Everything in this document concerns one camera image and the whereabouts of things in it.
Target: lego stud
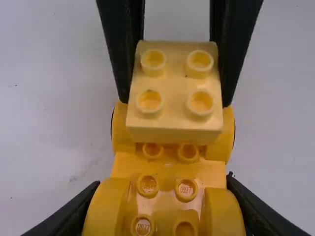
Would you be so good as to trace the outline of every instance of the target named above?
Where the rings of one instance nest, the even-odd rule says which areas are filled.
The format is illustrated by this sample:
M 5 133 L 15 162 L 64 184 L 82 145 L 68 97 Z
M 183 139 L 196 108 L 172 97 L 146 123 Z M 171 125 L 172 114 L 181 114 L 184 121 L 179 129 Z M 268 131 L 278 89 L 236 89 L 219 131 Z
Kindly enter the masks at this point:
M 212 71 L 213 57 L 203 50 L 191 52 L 187 57 L 186 73 L 192 78 L 205 78 Z
M 206 90 L 195 91 L 188 96 L 186 107 L 191 118 L 207 119 L 212 112 L 213 97 Z
M 147 118 L 157 117 L 164 106 L 161 94 L 152 89 L 140 93 L 136 98 L 136 107 Z
M 160 144 L 145 143 L 142 146 L 143 155 L 149 159 L 156 159 L 162 155 L 164 148 Z
M 178 221 L 173 227 L 173 236 L 197 236 L 197 227 L 191 222 L 183 220 Z
M 146 76 L 161 76 L 166 65 L 166 55 L 161 50 L 148 50 L 141 56 L 140 64 Z
M 137 180 L 137 190 L 143 197 L 153 198 L 158 194 L 158 181 L 153 176 L 141 175 Z
M 194 163 L 199 160 L 199 150 L 194 144 L 182 144 L 177 150 L 178 159 L 185 163 Z
M 198 193 L 198 185 L 196 181 L 192 179 L 180 179 L 176 181 L 175 184 L 175 194 L 176 198 L 187 203 L 193 200 Z
M 152 236 L 154 231 L 154 221 L 148 215 L 140 214 L 131 222 L 130 232 L 132 236 Z

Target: yellow toy vehicle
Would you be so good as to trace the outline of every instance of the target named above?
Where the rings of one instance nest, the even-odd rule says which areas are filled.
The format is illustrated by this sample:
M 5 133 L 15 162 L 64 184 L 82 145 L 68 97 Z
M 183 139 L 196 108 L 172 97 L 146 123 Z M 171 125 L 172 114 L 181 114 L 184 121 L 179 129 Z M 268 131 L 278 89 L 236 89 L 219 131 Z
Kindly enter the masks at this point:
M 97 4 L 120 98 L 111 177 L 25 235 L 307 235 L 226 176 L 262 0 L 211 0 L 209 42 L 143 40 L 144 0 Z

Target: yellow lego brick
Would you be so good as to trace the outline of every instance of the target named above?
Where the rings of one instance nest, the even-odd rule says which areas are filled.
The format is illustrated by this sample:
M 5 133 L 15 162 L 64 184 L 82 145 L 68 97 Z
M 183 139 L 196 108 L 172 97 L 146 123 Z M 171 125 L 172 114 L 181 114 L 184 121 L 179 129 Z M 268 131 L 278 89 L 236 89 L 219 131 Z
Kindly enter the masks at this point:
M 216 44 L 140 41 L 126 127 L 135 142 L 213 142 L 223 129 Z
M 111 178 L 91 201 L 83 236 L 245 235 L 237 200 L 226 190 L 224 162 L 201 155 L 183 164 L 174 156 L 178 147 L 164 147 L 156 159 L 142 147 L 136 154 L 116 153 Z
M 179 160 L 178 147 L 163 148 L 162 156 L 155 160 L 148 159 L 141 148 L 137 149 L 136 155 L 117 152 L 111 177 L 132 179 L 140 174 L 153 175 L 161 181 L 161 188 L 171 190 L 174 190 L 176 179 L 194 179 L 203 187 L 226 188 L 224 162 L 207 161 L 202 156 L 200 161 L 188 165 Z
M 112 120 L 112 143 L 114 152 L 125 151 L 135 153 L 136 144 L 126 129 L 126 116 L 128 105 L 117 102 Z

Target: gray background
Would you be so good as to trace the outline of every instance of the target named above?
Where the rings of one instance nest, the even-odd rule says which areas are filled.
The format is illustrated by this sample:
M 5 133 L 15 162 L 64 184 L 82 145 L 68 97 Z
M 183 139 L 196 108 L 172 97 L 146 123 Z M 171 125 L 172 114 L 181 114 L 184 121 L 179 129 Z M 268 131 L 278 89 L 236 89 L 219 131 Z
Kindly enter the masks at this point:
M 227 169 L 315 235 L 315 1 L 266 0 Z M 147 0 L 146 39 L 208 40 L 206 0 Z M 117 101 L 94 0 L 0 0 L 0 230 L 36 225 L 113 163 Z

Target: lego duplo toy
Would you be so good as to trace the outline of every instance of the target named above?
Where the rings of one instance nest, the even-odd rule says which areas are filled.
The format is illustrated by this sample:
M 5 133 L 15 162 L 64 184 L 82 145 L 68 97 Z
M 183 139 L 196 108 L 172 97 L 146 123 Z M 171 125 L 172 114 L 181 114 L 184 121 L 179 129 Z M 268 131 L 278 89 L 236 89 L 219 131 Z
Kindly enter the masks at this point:
M 140 41 L 129 103 L 113 113 L 112 174 L 95 192 L 83 236 L 245 235 L 226 189 L 233 140 L 216 44 Z

